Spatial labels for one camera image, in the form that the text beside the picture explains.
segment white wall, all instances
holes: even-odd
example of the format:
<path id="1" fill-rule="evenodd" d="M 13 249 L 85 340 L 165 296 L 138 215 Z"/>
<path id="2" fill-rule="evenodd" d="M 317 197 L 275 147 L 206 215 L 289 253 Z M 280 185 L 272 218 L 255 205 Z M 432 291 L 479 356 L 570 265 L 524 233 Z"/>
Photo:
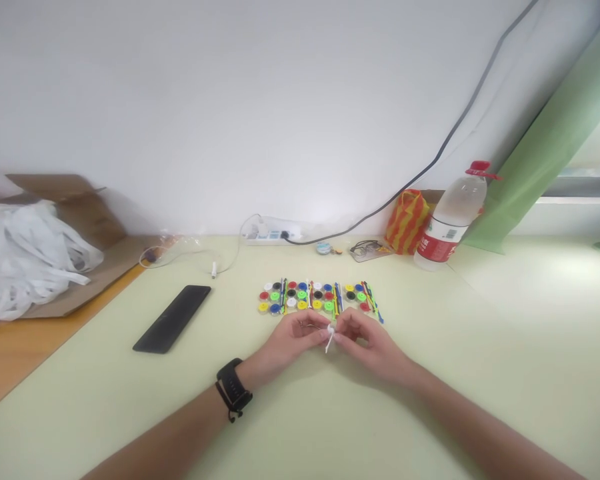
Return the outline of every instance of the white wall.
<path id="1" fill-rule="evenodd" d="M 0 0 L 0 172 L 80 173 L 132 231 L 352 219 L 430 162 L 526 3 Z M 504 160 L 599 21 L 541 0 L 419 186 Z"/>

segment black phone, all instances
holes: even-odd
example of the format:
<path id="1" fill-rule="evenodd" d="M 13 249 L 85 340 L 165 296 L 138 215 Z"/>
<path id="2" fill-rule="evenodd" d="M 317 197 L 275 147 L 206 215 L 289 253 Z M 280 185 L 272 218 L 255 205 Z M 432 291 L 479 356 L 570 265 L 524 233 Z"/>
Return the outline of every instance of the black phone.
<path id="1" fill-rule="evenodd" d="M 144 332 L 133 349 L 146 353 L 166 353 L 202 305 L 211 287 L 187 285 Z"/>

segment white plastic bag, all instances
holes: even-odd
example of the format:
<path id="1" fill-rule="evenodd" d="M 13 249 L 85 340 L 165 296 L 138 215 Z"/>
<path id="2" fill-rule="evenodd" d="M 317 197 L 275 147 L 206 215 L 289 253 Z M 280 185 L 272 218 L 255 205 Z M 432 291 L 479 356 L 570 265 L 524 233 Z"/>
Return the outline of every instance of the white plastic bag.
<path id="1" fill-rule="evenodd" d="M 78 272 L 94 269 L 103 257 L 56 217 L 52 202 L 0 205 L 0 320 L 52 301 L 70 281 L 87 284 Z"/>

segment red bottle label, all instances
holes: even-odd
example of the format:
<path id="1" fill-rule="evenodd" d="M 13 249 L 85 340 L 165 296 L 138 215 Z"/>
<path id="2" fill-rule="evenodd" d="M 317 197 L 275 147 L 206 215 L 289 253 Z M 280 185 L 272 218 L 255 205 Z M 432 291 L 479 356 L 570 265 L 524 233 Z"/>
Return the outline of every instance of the red bottle label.
<path id="1" fill-rule="evenodd" d="M 420 240 L 418 253 L 427 260 L 444 263 L 455 252 L 455 248 L 468 228 L 469 226 L 448 225 L 432 218 Z"/>

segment red bottle cap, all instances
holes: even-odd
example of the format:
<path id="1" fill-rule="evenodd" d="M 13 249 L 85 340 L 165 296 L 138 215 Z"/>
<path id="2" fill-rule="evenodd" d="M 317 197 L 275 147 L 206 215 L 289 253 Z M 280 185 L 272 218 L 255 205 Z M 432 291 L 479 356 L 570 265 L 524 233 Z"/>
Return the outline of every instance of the red bottle cap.
<path id="1" fill-rule="evenodd" d="M 496 179 L 496 180 L 502 180 L 502 177 L 498 177 L 498 175 L 493 175 L 493 174 L 487 173 L 485 171 L 490 166 L 491 166 L 491 162 L 488 162 L 485 160 L 476 160 L 474 162 L 471 162 L 471 168 L 469 170 L 466 170 L 465 173 L 468 173 L 470 175 L 477 175 L 478 177 L 486 177 L 486 178 L 492 178 L 492 179 Z"/>

